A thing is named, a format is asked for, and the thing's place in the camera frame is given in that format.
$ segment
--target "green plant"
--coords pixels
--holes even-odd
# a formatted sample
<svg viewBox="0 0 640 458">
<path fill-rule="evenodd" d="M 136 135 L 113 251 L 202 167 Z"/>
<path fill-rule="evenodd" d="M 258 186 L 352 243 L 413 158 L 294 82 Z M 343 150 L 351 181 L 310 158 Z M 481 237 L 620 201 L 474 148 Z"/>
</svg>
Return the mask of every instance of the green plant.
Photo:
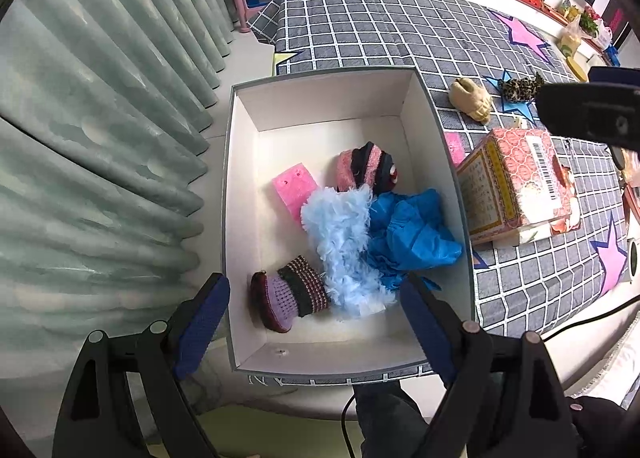
<svg viewBox="0 0 640 458">
<path fill-rule="evenodd" d="M 597 37 L 598 35 L 598 25 L 588 12 L 583 12 L 580 16 L 580 28 L 591 37 Z"/>
</svg>

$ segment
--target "yellow object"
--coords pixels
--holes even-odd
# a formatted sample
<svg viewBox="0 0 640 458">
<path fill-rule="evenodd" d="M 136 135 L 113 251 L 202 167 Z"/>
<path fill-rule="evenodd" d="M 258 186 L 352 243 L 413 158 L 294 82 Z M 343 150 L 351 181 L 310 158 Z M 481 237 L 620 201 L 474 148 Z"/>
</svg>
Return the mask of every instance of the yellow object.
<svg viewBox="0 0 640 458">
<path fill-rule="evenodd" d="M 449 87 L 449 101 L 457 109 L 482 124 L 489 123 L 491 95 L 467 77 L 460 77 Z"/>
<path fill-rule="evenodd" d="M 577 61 L 573 57 L 566 58 L 567 66 L 574 73 L 574 75 L 578 78 L 581 83 L 587 82 L 589 79 L 587 78 L 587 74 L 584 72 L 582 67 L 577 63 Z"/>
<path fill-rule="evenodd" d="M 273 75 L 274 77 L 278 75 L 278 64 L 284 63 L 284 61 L 288 61 L 289 59 L 298 55 L 299 53 L 300 52 L 281 52 L 281 53 L 274 52 L 273 53 L 273 70 L 271 72 L 271 75 Z"/>
<path fill-rule="evenodd" d="M 579 14 L 581 14 L 580 9 L 577 6 L 572 5 L 569 7 L 569 11 L 566 14 L 566 20 L 572 22 L 575 16 L 578 16 Z"/>
<path fill-rule="evenodd" d="M 569 34 L 565 32 L 562 34 L 560 41 L 558 41 L 558 49 L 562 55 L 567 58 L 573 57 L 577 52 L 578 47 L 582 43 L 582 37 L 579 35 Z"/>
<path fill-rule="evenodd" d="M 505 173 L 504 164 L 500 159 L 500 152 L 498 151 L 498 145 L 495 140 L 486 143 L 486 154 L 489 156 L 490 165 L 494 171 L 495 182 L 498 184 L 498 191 L 500 191 L 500 198 L 504 206 L 504 217 L 507 221 L 514 220 L 518 210 L 514 203 L 513 191 L 510 190 L 511 182 Z"/>
</svg>

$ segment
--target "light blue feather boa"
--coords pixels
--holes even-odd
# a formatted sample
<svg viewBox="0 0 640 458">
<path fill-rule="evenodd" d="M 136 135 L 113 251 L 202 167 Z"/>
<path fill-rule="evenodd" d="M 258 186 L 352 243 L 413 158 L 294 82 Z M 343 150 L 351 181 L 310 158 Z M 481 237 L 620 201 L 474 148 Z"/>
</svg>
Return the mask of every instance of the light blue feather boa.
<svg viewBox="0 0 640 458">
<path fill-rule="evenodd" d="M 396 300 L 364 257 L 371 200 L 366 184 L 342 193 L 325 187 L 316 190 L 301 210 L 302 226 L 324 265 L 327 294 L 334 305 L 355 317 L 380 312 Z"/>
</svg>

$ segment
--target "folded clothes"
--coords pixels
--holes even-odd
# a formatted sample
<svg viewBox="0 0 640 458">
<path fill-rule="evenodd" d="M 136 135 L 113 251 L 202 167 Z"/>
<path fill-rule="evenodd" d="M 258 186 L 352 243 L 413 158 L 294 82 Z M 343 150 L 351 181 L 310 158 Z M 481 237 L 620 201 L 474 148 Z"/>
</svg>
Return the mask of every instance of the folded clothes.
<svg viewBox="0 0 640 458">
<path fill-rule="evenodd" d="M 434 189 L 415 196 L 381 194 L 369 208 L 367 263 L 395 290 L 410 270 L 453 264 L 462 245 L 443 223 L 440 197 Z"/>
<path fill-rule="evenodd" d="M 301 210 L 302 227 L 324 265 L 327 294 L 356 317 L 382 311 L 396 300 L 364 260 L 371 198 L 367 184 L 343 193 L 326 187 L 316 190 Z"/>
</svg>

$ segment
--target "checkered bedsheet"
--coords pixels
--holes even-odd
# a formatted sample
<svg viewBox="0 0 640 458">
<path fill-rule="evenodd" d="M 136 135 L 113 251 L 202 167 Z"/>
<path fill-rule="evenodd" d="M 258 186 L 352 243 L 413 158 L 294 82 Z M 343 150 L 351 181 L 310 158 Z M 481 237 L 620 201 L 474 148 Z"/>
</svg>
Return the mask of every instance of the checkered bedsheet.
<svg viewBox="0 0 640 458">
<path fill-rule="evenodd" d="M 551 47 L 546 62 L 512 44 L 509 29 L 487 8 L 464 0 L 274 0 L 250 26 L 259 40 L 290 57 L 278 74 L 373 65 L 416 66 L 445 131 L 460 134 L 470 152 L 490 128 L 510 127 L 496 89 L 485 77 L 539 72 L 548 82 L 575 80 Z M 544 37 L 532 26 L 527 28 Z M 494 96 L 487 127 L 453 108 L 447 89 L 456 77 L 483 84 Z M 530 107 L 537 127 L 535 107 Z M 520 336 L 563 323 L 594 300 L 604 271 L 590 241 L 607 241 L 612 219 L 625 247 L 622 198 L 606 146 L 554 138 L 561 163 L 576 177 L 582 211 L 578 231 L 517 248 L 474 247 L 476 310 L 491 333 Z"/>
</svg>

